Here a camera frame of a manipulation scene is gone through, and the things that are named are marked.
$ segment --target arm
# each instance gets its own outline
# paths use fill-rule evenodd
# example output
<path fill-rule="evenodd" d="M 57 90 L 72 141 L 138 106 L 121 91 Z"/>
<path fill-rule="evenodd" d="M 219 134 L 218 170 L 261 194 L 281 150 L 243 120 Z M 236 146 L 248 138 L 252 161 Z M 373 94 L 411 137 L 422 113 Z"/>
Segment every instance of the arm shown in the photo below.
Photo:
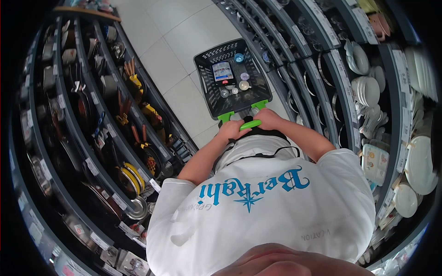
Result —
<path fill-rule="evenodd" d="M 251 129 L 240 131 L 242 124 L 244 120 L 224 123 L 218 134 L 186 163 L 177 179 L 188 180 L 196 186 L 205 181 L 212 170 L 213 163 L 224 151 L 229 139 L 236 140 L 251 131 Z"/>
<path fill-rule="evenodd" d="M 262 124 L 258 126 L 261 129 L 276 129 L 282 132 L 315 162 L 325 153 L 336 149 L 327 138 L 316 131 L 282 119 L 268 108 L 261 109 L 253 119 L 261 120 Z"/>

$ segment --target white t-shirt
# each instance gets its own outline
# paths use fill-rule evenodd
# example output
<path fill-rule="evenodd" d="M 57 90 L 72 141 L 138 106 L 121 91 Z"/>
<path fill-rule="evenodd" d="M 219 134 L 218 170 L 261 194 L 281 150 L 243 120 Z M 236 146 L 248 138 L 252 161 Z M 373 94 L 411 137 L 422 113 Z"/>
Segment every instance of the white t-shirt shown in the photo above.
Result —
<path fill-rule="evenodd" d="M 317 164 L 275 136 L 239 140 L 199 186 L 168 178 L 150 219 L 147 262 L 156 276 L 209 276 L 268 242 L 356 262 L 374 228 L 373 196 L 357 156 L 326 153 Z"/>

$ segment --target aisle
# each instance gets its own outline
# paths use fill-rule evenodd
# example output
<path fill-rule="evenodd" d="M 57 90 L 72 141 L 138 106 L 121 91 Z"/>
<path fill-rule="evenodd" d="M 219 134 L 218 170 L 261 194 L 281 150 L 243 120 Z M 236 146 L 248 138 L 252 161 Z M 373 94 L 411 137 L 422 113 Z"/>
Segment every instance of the aisle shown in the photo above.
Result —
<path fill-rule="evenodd" d="M 218 132 L 193 57 L 240 34 L 212 0 L 112 0 L 122 26 L 161 94 L 199 148 Z M 288 118 L 270 84 L 267 107 Z"/>

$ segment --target pink mug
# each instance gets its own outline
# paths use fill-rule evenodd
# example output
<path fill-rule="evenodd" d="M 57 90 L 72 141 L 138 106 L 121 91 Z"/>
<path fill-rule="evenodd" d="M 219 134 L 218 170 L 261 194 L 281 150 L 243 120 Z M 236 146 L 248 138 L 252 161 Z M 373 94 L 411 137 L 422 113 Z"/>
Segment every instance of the pink mug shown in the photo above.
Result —
<path fill-rule="evenodd" d="M 374 32 L 379 39 L 379 41 L 384 41 L 385 36 L 390 36 L 390 27 L 388 26 L 387 20 L 382 13 L 375 13 L 368 16 L 370 19 L 370 24 L 373 26 Z"/>

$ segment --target plastic container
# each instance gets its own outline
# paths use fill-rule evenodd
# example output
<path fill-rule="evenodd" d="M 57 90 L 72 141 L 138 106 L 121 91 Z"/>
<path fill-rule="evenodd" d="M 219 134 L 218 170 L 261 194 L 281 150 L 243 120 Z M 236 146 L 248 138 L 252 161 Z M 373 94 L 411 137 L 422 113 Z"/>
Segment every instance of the plastic container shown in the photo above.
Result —
<path fill-rule="evenodd" d="M 244 61 L 237 63 L 234 56 L 237 53 L 244 55 Z M 241 81 L 241 74 L 247 73 L 250 76 L 248 80 L 251 88 L 242 91 L 236 95 L 230 95 L 226 98 L 221 97 L 221 90 L 224 87 L 217 87 L 212 72 L 212 65 L 228 61 L 235 76 L 236 83 Z M 243 39 L 236 39 L 221 44 L 202 52 L 194 57 L 201 87 L 203 89 L 204 100 L 206 101 L 209 113 L 214 120 L 221 120 L 219 116 L 227 113 L 237 113 L 258 102 L 271 101 L 272 93 L 267 84 L 266 78 L 257 67 L 257 62 L 253 61 L 252 53 Z"/>

